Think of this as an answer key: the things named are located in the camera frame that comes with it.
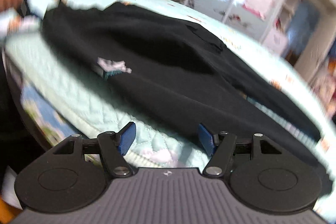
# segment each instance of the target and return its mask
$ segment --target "circular pad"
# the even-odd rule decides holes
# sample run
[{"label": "circular pad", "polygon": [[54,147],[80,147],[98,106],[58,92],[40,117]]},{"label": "circular pad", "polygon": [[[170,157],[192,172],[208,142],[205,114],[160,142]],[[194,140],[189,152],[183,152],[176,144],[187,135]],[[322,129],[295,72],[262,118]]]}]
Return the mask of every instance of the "circular pad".
[{"label": "circular pad", "polygon": [[272,213],[308,208],[321,190],[317,174],[308,165],[292,158],[251,160],[232,172],[230,185],[239,200]]},{"label": "circular pad", "polygon": [[270,168],[261,171],[258,180],[262,186],[273,191],[286,191],[297,184],[296,175],[282,168]]},{"label": "circular pad", "polygon": [[58,168],[43,172],[39,184],[46,190],[62,191],[75,185],[78,175],[70,169]]},{"label": "circular pad", "polygon": [[103,169],[83,159],[65,160],[66,156],[38,159],[18,175],[15,192],[23,206],[41,213],[66,213],[89,205],[103,193]]}]

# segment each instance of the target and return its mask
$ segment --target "metal screw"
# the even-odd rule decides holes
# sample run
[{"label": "metal screw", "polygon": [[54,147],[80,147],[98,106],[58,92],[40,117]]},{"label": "metal screw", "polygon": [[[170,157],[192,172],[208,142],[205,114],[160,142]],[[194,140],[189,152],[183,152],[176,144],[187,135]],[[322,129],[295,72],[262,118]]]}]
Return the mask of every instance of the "metal screw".
[{"label": "metal screw", "polygon": [[207,174],[212,176],[218,176],[223,172],[223,170],[217,166],[210,166],[205,171]]},{"label": "metal screw", "polygon": [[125,175],[129,174],[129,169],[127,167],[124,167],[124,166],[118,166],[113,170],[113,172],[116,175],[125,176]]}]

